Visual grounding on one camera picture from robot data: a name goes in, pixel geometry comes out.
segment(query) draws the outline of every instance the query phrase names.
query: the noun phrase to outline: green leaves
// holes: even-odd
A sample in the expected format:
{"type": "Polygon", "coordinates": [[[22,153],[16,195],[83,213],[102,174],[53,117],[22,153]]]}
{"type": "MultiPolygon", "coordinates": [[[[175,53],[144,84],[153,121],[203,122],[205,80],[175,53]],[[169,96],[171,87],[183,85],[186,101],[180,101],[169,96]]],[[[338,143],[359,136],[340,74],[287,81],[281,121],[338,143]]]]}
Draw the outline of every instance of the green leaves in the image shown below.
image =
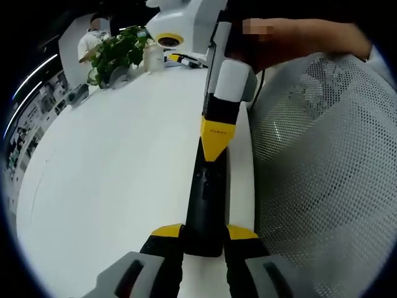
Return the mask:
{"type": "Polygon", "coordinates": [[[143,49],[147,37],[138,37],[142,29],[138,26],[129,27],[116,37],[103,42],[96,55],[90,58],[93,68],[97,69],[96,84],[103,86],[109,82],[113,70],[119,66],[139,65],[142,61],[143,49]]]}

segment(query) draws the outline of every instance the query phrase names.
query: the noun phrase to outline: ceiling light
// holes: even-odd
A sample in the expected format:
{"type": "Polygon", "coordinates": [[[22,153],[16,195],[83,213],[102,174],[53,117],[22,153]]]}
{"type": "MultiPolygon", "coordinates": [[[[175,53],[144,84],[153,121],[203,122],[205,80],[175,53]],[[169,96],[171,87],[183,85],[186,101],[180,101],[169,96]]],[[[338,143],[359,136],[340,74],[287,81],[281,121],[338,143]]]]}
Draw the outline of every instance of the ceiling light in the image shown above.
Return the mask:
{"type": "Polygon", "coordinates": [[[17,91],[14,93],[12,99],[15,98],[15,96],[16,96],[17,93],[20,91],[20,89],[27,83],[27,81],[28,81],[36,72],[38,72],[41,68],[44,67],[44,65],[46,65],[48,62],[50,62],[50,61],[51,61],[52,59],[54,59],[56,56],[58,56],[58,54],[55,54],[55,55],[51,56],[49,59],[45,60],[42,64],[40,64],[38,67],[36,67],[36,69],[33,70],[33,72],[25,78],[25,80],[22,82],[22,84],[19,85],[19,87],[18,87],[17,91]]]}
{"type": "Polygon", "coordinates": [[[42,81],[39,82],[39,83],[36,85],[36,87],[34,87],[34,88],[31,90],[31,92],[29,92],[29,94],[26,95],[25,99],[21,102],[21,104],[18,106],[18,108],[17,108],[16,111],[14,112],[14,115],[12,115],[11,120],[10,120],[10,122],[8,123],[7,128],[6,128],[6,131],[4,132],[4,135],[3,135],[2,138],[5,138],[5,137],[6,137],[7,131],[8,131],[8,129],[10,128],[10,126],[11,126],[11,124],[12,124],[12,121],[14,121],[14,118],[15,118],[16,115],[18,114],[20,108],[24,105],[25,101],[33,94],[33,92],[35,92],[35,90],[36,90],[42,83],[43,83],[42,81]]]}

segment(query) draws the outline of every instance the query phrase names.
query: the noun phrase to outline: black cable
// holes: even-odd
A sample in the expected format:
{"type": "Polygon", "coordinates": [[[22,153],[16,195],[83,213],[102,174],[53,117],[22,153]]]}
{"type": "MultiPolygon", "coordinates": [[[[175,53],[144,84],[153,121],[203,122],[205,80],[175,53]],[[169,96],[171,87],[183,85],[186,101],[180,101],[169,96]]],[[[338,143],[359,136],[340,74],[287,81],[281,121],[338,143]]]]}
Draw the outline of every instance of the black cable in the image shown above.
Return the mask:
{"type": "Polygon", "coordinates": [[[251,106],[250,106],[250,108],[249,108],[250,110],[252,110],[252,109],[254,108],[254,104],[255,104],[256,100],[258,99],[259,93],[261,93],[264,80],[265,80],[265,70],[262,70],[261,83],[260,83],[260,85],[259,85],[258,91],[256,92],[256,95],[255,95],[255,97],[254,97],[254,100],[252,101],[252,104],[251,104],[251,106]]]}

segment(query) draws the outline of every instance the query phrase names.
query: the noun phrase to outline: white table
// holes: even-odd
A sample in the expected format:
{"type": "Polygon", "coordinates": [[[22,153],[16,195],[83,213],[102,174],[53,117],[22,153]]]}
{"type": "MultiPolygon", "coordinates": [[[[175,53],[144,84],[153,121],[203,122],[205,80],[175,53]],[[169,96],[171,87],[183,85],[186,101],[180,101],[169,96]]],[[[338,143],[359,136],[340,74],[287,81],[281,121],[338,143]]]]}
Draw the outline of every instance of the white table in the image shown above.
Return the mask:
{"type": "MultiPolygon", "coordinates": [[[[68,106],[38,144],[22,182],[17,234],[54,297],[81,297],[97,275],[183,223],[199,141],[206,70],[144,74],[68,106]]],[[[248,117],[230,143],[230,223],[254,227],[248,117]]],[[[229,297],[224,258],[184,257],[179,297],[229,297]]]]}

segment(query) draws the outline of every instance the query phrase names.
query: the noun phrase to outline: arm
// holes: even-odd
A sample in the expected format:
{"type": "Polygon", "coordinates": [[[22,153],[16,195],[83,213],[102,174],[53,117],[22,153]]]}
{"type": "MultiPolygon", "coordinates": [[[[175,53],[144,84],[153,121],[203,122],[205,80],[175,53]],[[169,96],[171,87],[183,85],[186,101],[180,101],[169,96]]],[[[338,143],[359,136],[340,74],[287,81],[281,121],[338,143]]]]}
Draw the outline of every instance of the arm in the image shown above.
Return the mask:
{"type": "Polygon", "coordinates": [[[86,54],[79,60],[79,63],[84,63],[85,61],[88,61],[91,56],[95,55],[99,47],[100,43],[98,43],[94,48],[86,52],[86,54]]]}
{"type": "Polygon", "coordinates": [[[248,44],[248,50],[237,47],[229,56],[249,63],[256,73],[317,52],[352,54],[366,60],[372,49],[354,24],[319,19],[247,19],[243,35],[248,43],[242,44],[248,44]]]}

